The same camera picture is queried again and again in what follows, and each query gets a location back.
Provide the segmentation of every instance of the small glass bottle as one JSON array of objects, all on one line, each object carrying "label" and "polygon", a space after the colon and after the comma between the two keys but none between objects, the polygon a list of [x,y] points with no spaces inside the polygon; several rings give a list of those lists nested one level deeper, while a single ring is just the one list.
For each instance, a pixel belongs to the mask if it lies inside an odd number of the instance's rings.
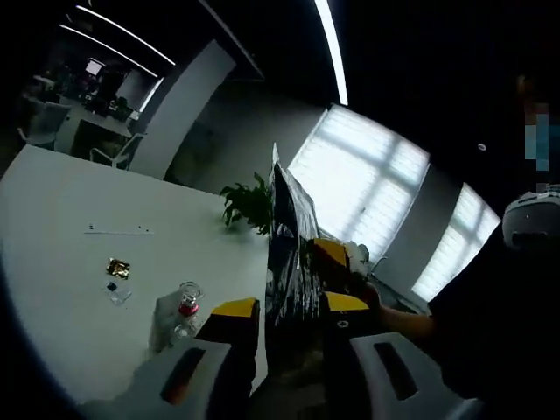
[{"label": "small glass bottle", "polygon": [[200,321],[197,317],[200,300],[203,296],[202,289],[194,282],[182,283],[179,286],[181,299],[178,304],[176,325],[173,328],[171,345],[184,337],[194,338],[200,329]]}]

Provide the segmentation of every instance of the wall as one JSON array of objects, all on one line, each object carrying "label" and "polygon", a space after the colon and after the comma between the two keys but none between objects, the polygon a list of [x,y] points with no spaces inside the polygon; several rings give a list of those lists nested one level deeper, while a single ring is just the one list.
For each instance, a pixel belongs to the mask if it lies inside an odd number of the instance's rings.
[{"label": "wall", "polygon": [[228,81],[216,90],[197,120],[211,133],[205,137],[213,142],[211,159],[192,174],[190,150],[181,148],[171,167],[172,176],[208,193],[219,193],[234,182],[252,185],[253,172],[265,178],[269,173],[272,145],[277,144],[287,167],[323,111],[274,94],[260,82]]},{"label": "wall", "polygon": [[394,291],[425,308],[426,304],[410,289],[438,247],[462,184],[430,165],[416,200],[395,239],[375,270],[375,275]]},{"label": "wall", "polygon": [[129,107],[139,110],[142,102],[158,80],[146,73],[130,70],[122,85],[116,91],[117,96],[126,98]]},{"label": "wall", "polygon": [[146,137],[130,170],[163,179],[186,133],[234,67],[231,57],[215,41],[210,42],[186,66],[147,122]]}]

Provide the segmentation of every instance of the window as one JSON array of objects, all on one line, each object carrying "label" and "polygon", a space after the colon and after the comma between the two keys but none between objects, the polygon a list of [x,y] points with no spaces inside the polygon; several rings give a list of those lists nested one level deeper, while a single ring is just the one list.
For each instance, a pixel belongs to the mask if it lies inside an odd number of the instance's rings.
[{"label": "window", "polygon": [[463,184],[449,226],[412,291],[430,302],[479,253],[500,218]]},{"label": "window", "polygon": [[333,105],[288,169],[313,198],[321,229],[365,244],[376,261],[409,211],[428,158],[389,129]]}]

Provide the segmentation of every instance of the gold wrapper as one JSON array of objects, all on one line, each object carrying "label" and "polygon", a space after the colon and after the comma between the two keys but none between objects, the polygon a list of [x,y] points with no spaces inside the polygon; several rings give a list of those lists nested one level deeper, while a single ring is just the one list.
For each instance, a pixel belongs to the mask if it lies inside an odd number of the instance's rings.
[{"label": "gold wrapper", "polygon": [[122,280],[128,280],[130,273],[130,264],[116,260],[115,258],[108,259],[107,274],[110,276],[118,277]]}]

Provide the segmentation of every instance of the ceiling light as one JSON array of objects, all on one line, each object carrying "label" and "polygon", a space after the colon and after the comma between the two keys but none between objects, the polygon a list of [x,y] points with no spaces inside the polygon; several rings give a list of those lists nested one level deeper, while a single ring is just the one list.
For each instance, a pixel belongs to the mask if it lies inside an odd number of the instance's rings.
[{"label": "ceiling light", "polygon": [[342,67],[342,57],[340,56],[339,41],[336,38],[334,30],[333,17],[327,0],[315,0],[318,14],[321,17],[323,30],[326,35],[326,43],[329,45],[331,52],[332,66],[334,67],[334,77],[339,88],[339,101],[342,105],[348,104],[347,83],[344,77],[344,68]]},{"label": "ceiling light", "polygon": [[154,85],[154,87],[151,89],[151,91],[148,93],[148,96],[146,96],[146,99],[143,100],[143,104],[140,107],[140,109],[138,110],[138,112],[144,112],[144,109],[146,108],[146,105],[148,105],[148,102],[150,101],[151,97],[156,93],[156,91],[159,88],[159,85],[161,85],[161,82],[164,81],[164,78],[162,77],[160,80],[158,80],[156,82],[156,84]]},{"label": "ceiling light", "polygon": [[98,41],[98,40],[95,39],[95,38],[91,38],[89,35],[86,35],[85,33],[82,33],[82,32],[80,32],[80,31],[76,31],[74,28],[70,28],[70,27],[66,26],[65,24],[59,24],[59,26],[60,26],[61,28],[64,28],[64,29],[68,29],[68,30],[71,31],[71,32],[77,33],[78,35],[81,35],[81,36],[84,37],[84,38],[91,39],[92,41],[96,42],[96,43],[99,44],[100,46],[104,46],[105,48],[107,48],[108,50],[112,51],[113,53],[119,54],[121,57],[125,58],[126,60],[130,61],[131,63],[136,64],[137,66],[139,66],[141,69],[143,69],[145,72],[151,74],[152,76],[158,77],[157,74],[151,72],[151,71],[148,70],[146,67],[144,67],[144,66],[142,66],[142,65],[140,65],[140,64],[138,64],[138,63],[136,63],[132,58],[127,57],[127,56],[124,55],[122,52],[118,52],[115,48],[111,48],[111,47],[108,46],[107,44],[103,44],[101,41]]},{"label": "ceiling light", "polygon": [[114,27],[119,28],[121,31],[128,33],[132,38],[136,39],[137,41],[140,41],[141,43],[143,43],[145,46],[147,46],[148,48],[150,48],[154,53],[158,54],[160,57],[162,57],[163,59],[169,61],[172,65],[175,66],[175,62],[172,61],[171,59],[169,59],[168,57],[164,56],[160,51],[158,51],[156,48],[154,48],[153,46],[151,46],[150,44],[148,44],[146,41],[144,41],[143,39],[139,38],[138,36],[136,36],[134,33],[132,33],[131,31],[124,29],[122,26],[120,26],[118,23],[113,22],[111,19],[107,19],[106,17],[100,15],[99,13],[95,13],[94,11],[90,10],[90,9],[86,9],[83,6],[76,6],[76,9],[79,9],[81,11],[85,11],[87,13],[89,13],[90,15],[95,16],[96,18],[99,18],[101,20],[104,20],[105,22],[107,22],[108,24],[112,24]]}]

